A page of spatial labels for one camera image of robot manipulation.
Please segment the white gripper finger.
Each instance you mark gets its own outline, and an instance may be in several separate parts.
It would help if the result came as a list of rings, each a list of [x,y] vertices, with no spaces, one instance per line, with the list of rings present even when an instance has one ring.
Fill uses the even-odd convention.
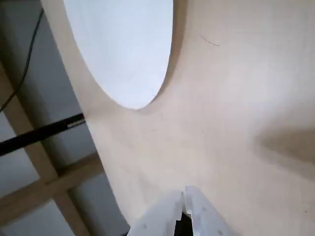
[[[151,206],[130,228],[129,236],[174,236],[184,205],[182,191],[174,190]]]
[[[194,236],[235,235],[223,217],[197,187],[186,187],[186,212],[191,218]]]

